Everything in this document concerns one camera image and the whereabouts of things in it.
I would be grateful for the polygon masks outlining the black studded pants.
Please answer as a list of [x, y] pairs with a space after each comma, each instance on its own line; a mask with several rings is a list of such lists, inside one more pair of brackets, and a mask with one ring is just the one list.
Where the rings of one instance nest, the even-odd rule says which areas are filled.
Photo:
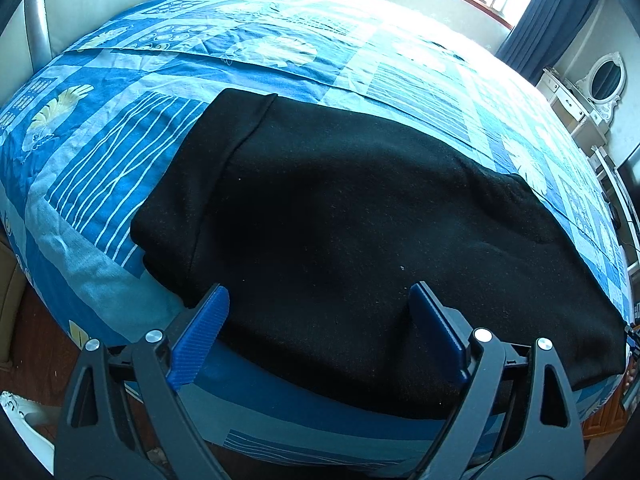
[[381, 117], [224, 90], [130, 235], [187, 307], [228, 289], [228, 348], [355, 408], [457, 403], [409, 312], [417, 282], [501, 340], [549, 338], [574, 389], [626, 366], [620, 312], [527, 183]]

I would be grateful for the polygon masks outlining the white slipper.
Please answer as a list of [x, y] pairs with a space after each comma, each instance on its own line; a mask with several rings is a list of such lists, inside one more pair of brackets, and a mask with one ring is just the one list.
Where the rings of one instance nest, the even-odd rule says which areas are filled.
[[1, 393], [1, 408], [29, 453], [49, 474], [53, 474], [54, 444], [36, 430], [50, 424], [50, 408], [9, 391]]

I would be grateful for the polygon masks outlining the brown wooden cabinet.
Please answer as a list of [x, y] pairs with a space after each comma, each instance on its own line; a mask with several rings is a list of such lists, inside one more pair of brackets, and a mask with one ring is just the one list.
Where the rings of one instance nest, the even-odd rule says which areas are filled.
[[626, 392], [627, 376], [624, 376], [608, 402], [582, 423], [582, 436], [585, 441], [616, 434], [624, 429], [627, 412], [622, 405], [622, 396]]

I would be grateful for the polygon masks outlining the white TV stand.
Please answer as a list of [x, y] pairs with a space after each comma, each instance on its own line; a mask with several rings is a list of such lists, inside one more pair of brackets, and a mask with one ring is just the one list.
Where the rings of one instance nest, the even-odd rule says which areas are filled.
[[639, 208], [634, 206], [618, 173], [618, 167], [604, 147], [597, 148], [590, 158], [603, 188], [614, 231], [623, 247], [631, 284], [639, 283]]

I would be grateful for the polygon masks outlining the blue patterned bed sheet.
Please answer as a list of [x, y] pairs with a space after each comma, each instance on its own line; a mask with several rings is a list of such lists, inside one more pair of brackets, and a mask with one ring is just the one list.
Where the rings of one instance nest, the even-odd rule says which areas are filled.
[[[443, 418], [320, 396], [221, 331], [194, 382], [172, 390], [165, 330], [196, 305], [145, 269], [131, 222], [227, 89], [388, 119], [521, 177], [620, 312], [623, 373], [574, 389], [549, 338], [516, 344], [466, 320], [471, 379]], [[469, 39], [384, 0], [150, 0], [115, 15], [1, 101], [1, 229], [80, 350], [58, 478], [225, 479], [232, 455], [269, 477], [581, 479], [582, 422], [637, 344], [600, 182], [546, 100]]]

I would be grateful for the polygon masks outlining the black flat television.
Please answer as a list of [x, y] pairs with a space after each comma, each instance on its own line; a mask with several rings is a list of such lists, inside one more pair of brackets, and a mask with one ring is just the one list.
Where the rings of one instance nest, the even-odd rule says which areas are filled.
[[640, 200], [640, 146], [637, 146], [631, 154], [618, 167], [618, 173], [636, 208], [639, 208]]

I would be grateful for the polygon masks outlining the white dressing table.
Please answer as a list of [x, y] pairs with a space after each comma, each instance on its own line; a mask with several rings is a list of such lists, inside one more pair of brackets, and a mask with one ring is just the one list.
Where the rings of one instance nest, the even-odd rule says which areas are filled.
[[546, 98], [574, 142], [588, 157], [608, 143], [608, 123], [570, 81], [545, 68], [536, 88]]

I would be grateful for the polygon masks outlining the white oval vanity mirror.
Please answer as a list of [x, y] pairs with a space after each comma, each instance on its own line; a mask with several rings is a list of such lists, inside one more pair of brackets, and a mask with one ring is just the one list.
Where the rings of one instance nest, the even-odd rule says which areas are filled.
[[622, 98], [626, 80], [623, 58], [620, 52], [612, 52], [601, 56], [587, 75], [576, 82], [576, 87], [600, 117], [610, 124]]

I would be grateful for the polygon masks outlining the dark blue right curtain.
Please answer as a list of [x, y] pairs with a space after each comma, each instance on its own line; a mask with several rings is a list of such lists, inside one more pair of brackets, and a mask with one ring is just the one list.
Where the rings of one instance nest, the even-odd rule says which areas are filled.
[[496, 58], [530, 84], [559, 61], [599, 0], [530, 0]]

